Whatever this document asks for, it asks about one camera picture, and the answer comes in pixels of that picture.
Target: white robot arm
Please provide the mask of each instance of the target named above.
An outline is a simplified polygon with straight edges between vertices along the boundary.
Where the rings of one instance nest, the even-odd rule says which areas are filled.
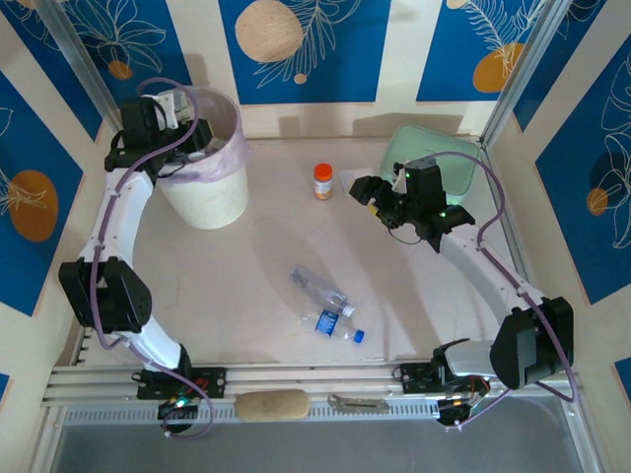
[[[462,207],[447,205],[434,158],[397,165],[395,171],[395,186],[379,177],[361,177],[351,196],[371,205],[389,229],[413,225],[421,240],[462,272],[500,324],[494,341],[465,339],[437,348],[432,363],[415,376],[427,381],[420,387],[417,383],[417,392],[436,392],[471,375],[497,377],[510,389],[518,389],[567,370],[573,358],[570,305],[563,298],[547,299],[502,264],[473,218]],[[402,374],[410,377],[405,369],[401,366]]]

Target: plastic bottle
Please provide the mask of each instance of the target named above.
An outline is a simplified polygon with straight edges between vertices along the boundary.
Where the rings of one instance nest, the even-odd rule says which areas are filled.
[[[301,323],[329,338],[350,340],[355,343],[364,341],[364,330],[357,330],[349,318],[340,317],[329,310],[323,310],[321,313],[308,310],[303,315]]]
[[[292,281],[321,307],[334,313],[350,317],[355,306],[334,285],[321,278],[311,269],[298,265],[291,274]]]

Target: black bracket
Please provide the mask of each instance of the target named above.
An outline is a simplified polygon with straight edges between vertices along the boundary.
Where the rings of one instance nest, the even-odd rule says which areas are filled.
[[[138,382],[136,397],[141,400],[169,400],[183,388],[186,397],[199,397],[196,391],[186,389],[181,382],[166,374],[142,370],[131,377]],[[211,399],[223,399],[226,390],[225,368],[192,368],[188,377]]]
[[[403,386],[403,394],[443,392],[431,363],[404,363],[399,372],[397,380]]]

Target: white floor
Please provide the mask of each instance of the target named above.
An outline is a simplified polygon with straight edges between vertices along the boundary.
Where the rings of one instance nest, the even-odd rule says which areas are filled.
[[[249,205],[215,231],[189,228],[160,191],[143,216],[134,267],[152,291],[154,314],[196,364],[344,363],[429,358],[461,337],[493,339],[497,322],[484,301],[426,243],[404,245],[366,208],[334,195],[318,201],[313,168],[372,166],[387,140],[254,141]],[[475,173],[462,205],[478,225],[495,213],[486,177]],[[397,233],[415,240],[411,229]],[[499,224],[487,233],[510,261]],[[361,345],[319,337],[298,323],[304,300],[289,281],[303,263],[334,281],[358,308]],[[137,365],[124,349],[105,352],[86,340],[87,365]]]

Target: pill bottle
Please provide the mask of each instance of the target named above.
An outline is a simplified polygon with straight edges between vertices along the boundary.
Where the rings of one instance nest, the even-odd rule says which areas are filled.
[[[328,163],[320,163],[314,168],[315,197],[326,200],[331,196],[333,187],[333,168]]]

